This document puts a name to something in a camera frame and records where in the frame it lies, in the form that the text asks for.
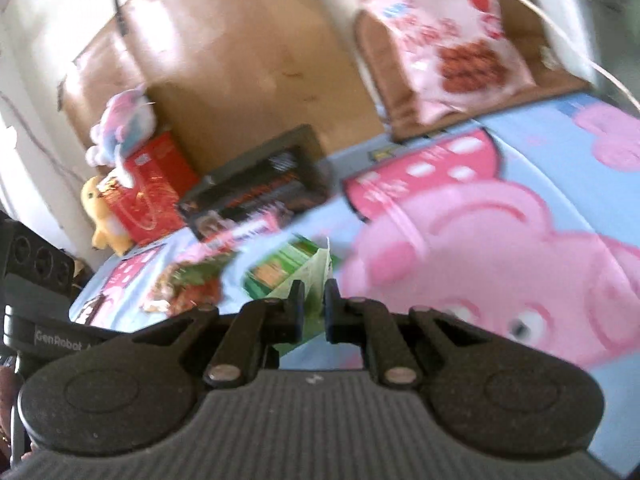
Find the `person's left hand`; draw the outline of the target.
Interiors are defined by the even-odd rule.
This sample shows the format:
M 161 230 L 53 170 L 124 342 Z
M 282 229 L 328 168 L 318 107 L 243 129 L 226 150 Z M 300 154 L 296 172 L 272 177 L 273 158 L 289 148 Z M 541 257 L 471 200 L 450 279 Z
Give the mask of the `person's left hand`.
M 11 457 L 11 413 L 22 381 L 9 366 L 0 370 L 0 416 L 1 416 L 1 471 L 10 468 Z

